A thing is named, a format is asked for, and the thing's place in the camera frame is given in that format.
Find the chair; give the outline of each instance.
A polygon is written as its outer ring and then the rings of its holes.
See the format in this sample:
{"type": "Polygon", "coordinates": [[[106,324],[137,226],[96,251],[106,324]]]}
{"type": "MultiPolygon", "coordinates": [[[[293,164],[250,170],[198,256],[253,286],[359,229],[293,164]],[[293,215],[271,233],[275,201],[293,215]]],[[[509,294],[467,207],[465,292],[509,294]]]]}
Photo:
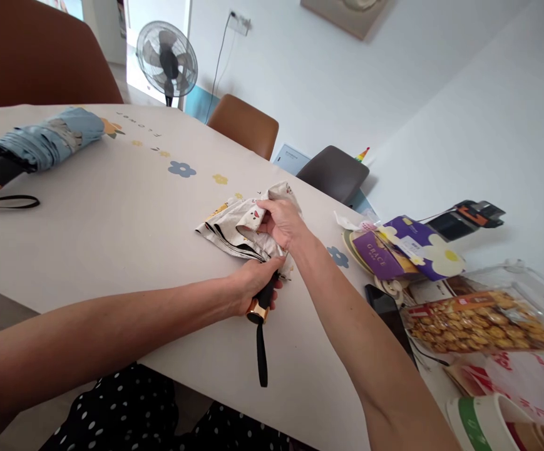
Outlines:
{"type": "Polygon", "coordinates": [[[123,99],[88,25],[35,0],[0,0],[0,106],[20,103],[123,99]]]}
{"type": "Polygon", "coordinates": [[[369,173],[369,167],[341,149],[328,146],[303,166],[297,178],[346,204],[369,173]]]}
{"type": "Polygon", "coordinates": [[[207,125],[266,160],[279,128],[278,121],[230,94],[222,97],[207,125]]]}

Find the wall socket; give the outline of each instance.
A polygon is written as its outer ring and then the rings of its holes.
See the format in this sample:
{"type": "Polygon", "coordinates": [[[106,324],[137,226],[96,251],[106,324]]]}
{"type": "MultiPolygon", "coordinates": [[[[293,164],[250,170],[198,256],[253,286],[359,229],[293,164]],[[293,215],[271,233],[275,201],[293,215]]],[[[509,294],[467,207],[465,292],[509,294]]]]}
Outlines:
{"type": "Polygon", "coordinates": [[[231,17],[228,21],[228,28],[236,31],[238,34],[246,36],[251,29],[251,19],[247,19],[245,16],[241,16],[233,9],[231,9],[230,12],[234,13],[235,16],[231,17]]]}

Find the black wrist strap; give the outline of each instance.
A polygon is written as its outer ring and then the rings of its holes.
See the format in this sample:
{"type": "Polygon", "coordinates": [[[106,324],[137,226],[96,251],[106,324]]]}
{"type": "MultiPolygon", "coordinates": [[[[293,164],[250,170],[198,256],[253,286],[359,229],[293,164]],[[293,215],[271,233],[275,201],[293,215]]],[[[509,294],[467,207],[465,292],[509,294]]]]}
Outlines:
{"type": "Polygon", "coordinates": [[[265,357],[263,318],[259,318],[259,324],[257,325],[257,368],[259,369],[259,385],[267,387],[267,358],[265,357]]]}
{"type": "Polygon", "coordinates": [[[21,205],[0,205],[0,209],[24,210],[24,209],[35,208],[38,205],[40,205],[40,201],[38,200],[38,198],[34,196],[30,196],[30,195],[17,194],[17,195],[0,197],[0,202],[7,202],[10,200],[31,200],[32,202],[31,203],[22,202],[21,205]]]}

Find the purple box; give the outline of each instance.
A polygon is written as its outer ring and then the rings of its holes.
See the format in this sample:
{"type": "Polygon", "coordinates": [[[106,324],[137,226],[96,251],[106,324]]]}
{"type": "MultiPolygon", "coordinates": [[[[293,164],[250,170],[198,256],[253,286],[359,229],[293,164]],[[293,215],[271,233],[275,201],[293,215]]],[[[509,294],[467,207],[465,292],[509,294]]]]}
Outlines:
{"type": "Polygon", "coordinates": [[[368,232],[355,238],[353,246],[380,280],[419,275],[407,257],[378,232],[368,232]]]}
{"type": "Polygon", "coordinates": [[[407,216],[397,216],[378,230],[432,281],[457,276],[466,267],[434,230],[407,216]]]}

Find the black polka dot fabric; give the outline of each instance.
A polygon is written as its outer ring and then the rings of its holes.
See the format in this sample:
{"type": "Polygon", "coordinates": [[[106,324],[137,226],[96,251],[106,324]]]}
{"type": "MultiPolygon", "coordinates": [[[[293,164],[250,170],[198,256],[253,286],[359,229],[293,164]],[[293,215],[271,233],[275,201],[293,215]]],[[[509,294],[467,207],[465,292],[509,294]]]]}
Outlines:
{"type": "Polygon", "coordinates": [[[134,363],[97,381],[71,405],[41,451],[288,451],[290,438],[214,402],[190,433],[175,435],[173,381],[134,363]]]}

